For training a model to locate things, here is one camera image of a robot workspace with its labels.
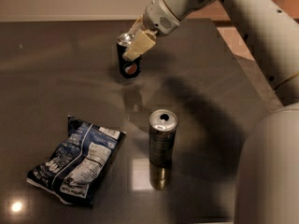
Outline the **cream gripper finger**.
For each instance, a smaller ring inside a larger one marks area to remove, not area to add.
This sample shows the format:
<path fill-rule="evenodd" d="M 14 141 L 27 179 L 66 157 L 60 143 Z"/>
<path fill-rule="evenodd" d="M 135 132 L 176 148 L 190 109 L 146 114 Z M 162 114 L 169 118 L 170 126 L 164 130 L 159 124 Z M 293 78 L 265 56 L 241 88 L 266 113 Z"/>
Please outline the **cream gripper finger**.
<path fill-rule="evenodd" d="M 130 30 L 128 31 L 128 34 L 131 38 L 133 38 L 135 36 L 135 34 L 144 28 L 144 24 L 143 24 L 143 17 L 140 16 L 135 23 L 131 26 Z"/>
<path fill-rule="evenodd" d="M 122 57 L 126 61 L 134 61 L 146 53 L 156 44 L 156 33 L 146 29 L 139 29 L 133 38 L 131 44 L 126 48 Z"/>

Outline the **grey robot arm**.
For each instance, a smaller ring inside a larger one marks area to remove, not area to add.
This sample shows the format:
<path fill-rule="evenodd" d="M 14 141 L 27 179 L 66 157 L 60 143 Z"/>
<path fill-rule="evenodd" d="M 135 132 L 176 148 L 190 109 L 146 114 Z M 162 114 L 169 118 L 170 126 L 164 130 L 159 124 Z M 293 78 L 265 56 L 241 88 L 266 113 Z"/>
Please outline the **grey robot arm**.
<path fill-rule="evenodd" d="M 129 32 L 132 61 L 160 35 L 212 0 L 151 0 Z M 299 224 L 299 24 L 272 0 L 218 0 L 256 67 L 245 73 L 280 107 L 261 119 L 241 151 L 234 224 Z"/>

